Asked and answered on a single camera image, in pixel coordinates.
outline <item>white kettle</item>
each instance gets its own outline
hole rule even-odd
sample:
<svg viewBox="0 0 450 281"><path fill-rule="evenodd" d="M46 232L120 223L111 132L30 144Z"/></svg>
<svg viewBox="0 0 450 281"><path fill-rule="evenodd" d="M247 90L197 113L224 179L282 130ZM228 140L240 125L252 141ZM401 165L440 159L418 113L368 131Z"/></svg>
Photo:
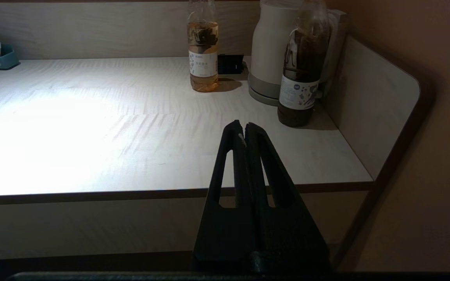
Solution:
<svg viewBox="0 0 450 281"><path fill-rule="evenodd" d="M262 0L252 40L250 95L262 103L279 101L284 52L302 0Z"/></svg>

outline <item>wooden panel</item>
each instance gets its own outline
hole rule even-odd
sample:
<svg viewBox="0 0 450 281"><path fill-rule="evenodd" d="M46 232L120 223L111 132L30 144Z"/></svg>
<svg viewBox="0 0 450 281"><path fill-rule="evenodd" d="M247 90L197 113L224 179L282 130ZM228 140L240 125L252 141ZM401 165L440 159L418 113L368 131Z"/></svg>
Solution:
<svg viewBox="0 0 450 281"><path fill-rule="evenodd" d="M309 126L289 128L247 82L220 90L193 91L186 57L27 61L0 71L0 196L205 189L234 119L268 132L295 184L371 181L320 106ZM225 187L234 183L228 171Z"/></svg>
<svg viewBox="0 0 450 281"><path fill-rule="evenodd" d="M366 192L304 194L327 242L340 242ZM225 206L233 206L233 197ZM0 205L0 259L191 251L205 198Z"/></svg>
<svg viewBox="0 0 450 281"><path fill-rule="evenodd" d="M420 96L420 84L348 36L325 108L375 180Z"/></svg>
<svg viewBox="0 0 450 281"><path fill-rule="evenodd" d="M249 55L258 2L217 2L220 53ZM0 41L20 59L188 55L186 2L0 3Z"/></svg>

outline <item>beige wall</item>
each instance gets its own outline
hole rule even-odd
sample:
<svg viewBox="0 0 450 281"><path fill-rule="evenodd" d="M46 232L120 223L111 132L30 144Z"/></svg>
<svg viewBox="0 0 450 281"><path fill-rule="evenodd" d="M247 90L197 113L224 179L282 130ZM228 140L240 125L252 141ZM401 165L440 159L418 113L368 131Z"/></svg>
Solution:
<svg viewBox="0 0 450 281"><path fill-rule="evenodd" d="M450 270L450 0L327 0L434 80L436 103L341 266Z"/></svg>

